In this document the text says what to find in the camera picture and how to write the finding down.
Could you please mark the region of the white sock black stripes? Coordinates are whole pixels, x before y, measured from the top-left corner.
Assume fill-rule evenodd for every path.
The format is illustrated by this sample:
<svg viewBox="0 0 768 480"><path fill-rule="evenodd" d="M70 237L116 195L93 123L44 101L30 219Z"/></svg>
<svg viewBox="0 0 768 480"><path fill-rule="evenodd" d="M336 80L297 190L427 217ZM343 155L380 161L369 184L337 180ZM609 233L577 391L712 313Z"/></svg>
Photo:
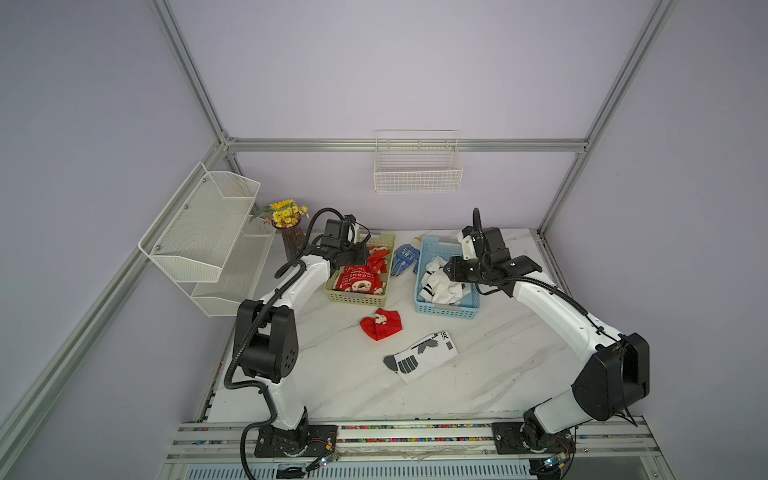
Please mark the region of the white sock black stripes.
<svg viewBox="0 0 768 480"><path fill-rule="evenodd" d="M444 271L447 261L440 256L433 257L425 265L421 277L421 288L417 298L436 305L459 305L471 294L469 284L452 281Z"/></svg>

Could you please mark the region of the small red santa sock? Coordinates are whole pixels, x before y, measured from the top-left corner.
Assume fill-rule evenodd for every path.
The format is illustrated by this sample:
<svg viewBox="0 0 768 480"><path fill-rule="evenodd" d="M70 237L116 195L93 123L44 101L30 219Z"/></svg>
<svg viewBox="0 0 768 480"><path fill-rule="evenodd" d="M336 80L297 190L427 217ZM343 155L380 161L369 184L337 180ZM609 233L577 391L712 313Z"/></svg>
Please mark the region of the small red santa sock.
<svg viewBox="0 0 768 480"><path fill-rule="evenodd" d="M363 318L359 325L363 332L374 341L389 338L402 329L402 319L397 311L379 308L372 316Z"/></svg>

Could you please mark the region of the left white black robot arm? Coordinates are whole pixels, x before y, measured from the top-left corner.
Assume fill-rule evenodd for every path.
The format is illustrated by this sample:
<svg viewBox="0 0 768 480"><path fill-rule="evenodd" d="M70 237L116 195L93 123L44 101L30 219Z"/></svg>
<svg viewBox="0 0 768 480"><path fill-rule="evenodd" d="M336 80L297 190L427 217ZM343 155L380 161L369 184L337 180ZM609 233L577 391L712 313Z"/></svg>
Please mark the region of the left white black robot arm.
<svg viewBox="0 0 768 480"><path fill-rule="evenodd" d="M223 384L230 391L257 389L268 408L265 420L247 424L241 433L239 457L247 479L254 477L246 450L251 431L259 431L259 444L270 452L297 456L310 446L308 411L288 380L300 353L296 316L334 273L365 265L369 258L370 230L359 238L363 225L354 215L331 207L318 210L316 215L325 213L333 217L326 221L323 233L315 242L306 238L275 272L280 283L273 292L259 300L246 299L238 306L232 356Z"/></svg>

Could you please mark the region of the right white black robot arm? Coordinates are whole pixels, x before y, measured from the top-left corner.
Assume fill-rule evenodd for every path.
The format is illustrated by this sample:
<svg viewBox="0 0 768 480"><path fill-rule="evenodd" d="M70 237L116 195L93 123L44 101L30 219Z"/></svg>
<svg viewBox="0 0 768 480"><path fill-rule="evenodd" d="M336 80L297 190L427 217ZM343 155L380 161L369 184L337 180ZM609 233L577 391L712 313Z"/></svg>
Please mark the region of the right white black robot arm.
<svg viewBox="0 0 768 480"><path fill-rule="evenodd" d="M462 253L450 258L452 281L477 287L483 296L503 293L525 305L572 349L581 363L563 392L527 410L519 429L522 446L540 453L589 421L636 422L631 405L650 393L650 346L637 333L623 334L599 320L552 284L542 266L514 257L497 227L486 227L475 209L460 235Z"/></svg>

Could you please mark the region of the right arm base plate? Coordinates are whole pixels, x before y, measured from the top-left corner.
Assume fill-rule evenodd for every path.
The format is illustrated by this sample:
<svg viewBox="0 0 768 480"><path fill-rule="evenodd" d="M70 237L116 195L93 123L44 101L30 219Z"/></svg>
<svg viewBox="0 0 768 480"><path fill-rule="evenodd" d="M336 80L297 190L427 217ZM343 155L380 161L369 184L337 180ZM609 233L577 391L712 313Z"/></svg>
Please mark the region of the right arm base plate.
<svg viewBox="0 0 768 480"><path fill-rule="evenodd" d="M549 434L526 422L494 422L491 430L499 455L569 455L574 450L574 442L567 431Z"/></svg>

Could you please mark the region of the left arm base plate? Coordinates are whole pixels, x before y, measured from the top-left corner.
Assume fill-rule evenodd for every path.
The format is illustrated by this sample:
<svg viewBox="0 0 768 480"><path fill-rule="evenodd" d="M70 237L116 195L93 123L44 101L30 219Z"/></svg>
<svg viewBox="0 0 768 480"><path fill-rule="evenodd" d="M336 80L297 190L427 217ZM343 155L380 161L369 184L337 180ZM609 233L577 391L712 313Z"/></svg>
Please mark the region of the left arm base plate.
<svg viewBox="0 0 768 480"><path fill-rule="evenodd" d="M259 431L253 454L256 458L318 457L335 446L338 427L330 424L307 424L296 430L264 427Z"/></svg>

